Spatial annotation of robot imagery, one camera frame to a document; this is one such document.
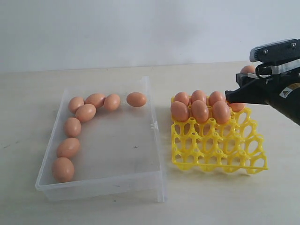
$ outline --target white wall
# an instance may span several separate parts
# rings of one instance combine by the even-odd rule
[[[248,60],[299,0],[1,0],[0,72]]]

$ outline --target egg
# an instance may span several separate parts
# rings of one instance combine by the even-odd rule
[[[104,105],[105,95],[102,93],[94,93],[88,96],[85,100],[86,104],[92,104],[96,109],[101,108]]]
[[[80,106],[76,113],[75,117],[81,122],[87,122],[91,120],[96,114],[96,108],[92,104],[85,104],[83,106]]]
[[[71,113],[75,114],[77,109],[84,105],[84,99],[82,97],[74,97],[69,102],[69,110]]]
[[[144,94],[140,92],[132,92],[127,98],[127,103],[132,107],[142,107],[147,103],[147,98]]]
[[[81,123],[77,118],[70,117],[64,123],[64,132],[67,137],[76,137],[81,132]]]
[[[206,103],[206,94],[204,91],[202,90],[195,90],[193,93],[192,93],[192,96],[191,96],[191,104],[193,104],[194,101],[197,101],[197,100],[201,100],[203,101],[204,103]]]
[[[52,175],[58,182],[70,182],[74,173],[74,165],[68,158],[60,157],[52,164]]]
[[[226,123],[230,119],[230,108],[225,101],[217,101],[213,105],[212,116],[218,124]]]
[[[196,100],[192,103],[192,115],[198,123],[204,123],[208,120],[209,110],[206,104],[201,100]]]
[[[59,157],[66,157],[66,158],[71,158],[80,149],[80,143],[77,138],[70,137],[65,139],[60,143],[56,150],[56,156]]]
[[[111,94],[106,97],[104,101],[104,108],[107,109],[108,111],[114,111],[120,106],[120,103],[121,103],[121,99],[119,95]]]
[[[189,96],[186,92],[179,92],[175,95],[174,101],[182,102],[185,105],[189,103]]]
[[[228,106],[231,107],[232,111],[240,112],[245,108],[245,103],[228,103]]]
[[[210,94],[210,97],[208,99],[208,103],[210,106],[213,106],[217,101],[226,101],[225,96],[219,92],[219,91],[214,91],[213,93]]]
[[[171,114],[177,121],[185,122],[189,118],[188,107],[182,102],[172,102]]]
[[[240,73],[241,74],[248,74],[248,73],[255,74],[255,66],[253,66],[253,65],[245,66],[245,67],[242,68]]]

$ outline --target sticker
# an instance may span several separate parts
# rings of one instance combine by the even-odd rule
[[[279,95],[283,98],[287,98],[288,95],[297,88],[300,88],[300,83],[292,83],[289,86],[287,86],[286,88],[284,88]]]

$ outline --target egg tray slot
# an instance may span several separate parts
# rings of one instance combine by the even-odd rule
[[[251,109],[233,112],[230,108],[231,118],[225,124],[217,124],[211,106],[208,109],[209,119],[205,123],[198,123],[194,117],[180,122],[171,116],[172,162],[181,170],[194,166],[205,172],[217,167],[226,173],[241,168],[248,174],[268,170],[264,138],[256,132],[257,122],[250,118]]]

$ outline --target clear plastic container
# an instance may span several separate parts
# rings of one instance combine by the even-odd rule
[[[127,95],[136,91],[147,96],[145,106],[133,108],[126,102]],[[51,166],[58,145],[66,138],[63,123],[73,116],[68,103],[75,96],[86,98],[95,92],[116,93],[121,98],[121,105],[114,112],[101,108],[92,120],[82,124],[78,136],[81,149],[72,158],[75,167],[73,181],[58,183],[52,177]],[[127,83],[67,88],[37,177],[36,189],[43,191],[52,201],[155,189],[157,201],[163,202],[165,186],[160,148],[148,77]]]

